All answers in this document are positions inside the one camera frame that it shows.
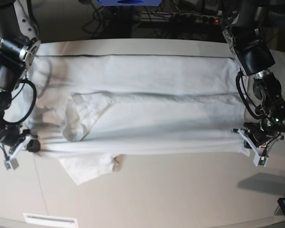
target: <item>white garment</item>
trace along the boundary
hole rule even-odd
[[[111,172],[119,154],[249,155],[231,133],[244,121],[238,70],[228,58],[37,57],[26,123],[38,131],[39,155],[58,158],[77,184]]]

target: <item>blue object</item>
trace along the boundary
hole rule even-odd
[[[162,0],[97,0],[103,6],[159,6]]]

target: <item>vent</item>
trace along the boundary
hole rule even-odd
[[[78,228],[76,218],[62,218],[23,213],[26,223],[47,227]]]

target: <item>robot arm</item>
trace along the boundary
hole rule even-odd
[[[40,143],[29,130],[21,132],[22,122],[32,112],[37,92],[33,83],[23,79],[40,46],[37,26],[31,23],[19,0],[0,0],[0,144],[7,169],[18,167],[17,154],[23,150],[37,152]],[[33,89],[32,106],[19,121],[4,120],[4,111],[12,102],[11,92],[21,83]],[[4,146],[9,146],[9,154]]]
[[[256,153],[254,163],[266,165],[269,145],[283,139],[285,132],[285,101],[282,88],[270,67],[275,61],[266,46],[261,26],[269,8],[285,4],[285,0],[241,0],[225,1],[223,35],[229,48],[241,67],[236,78],[238,92],[251,116],[258,123],[244,123],[246,129],[234,129],[244,138],[244,146]],[[243,76],[254,78],[253,91],[261,101],[253,112],[241,90]]]

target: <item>white cloth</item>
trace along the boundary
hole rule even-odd
[[[244,121],[238,70],[229,58],[37,57],[26,124],[40,136],[39,155],[58,158],[76,184],[111,172],[119,154],[249,155],[230,131]]]

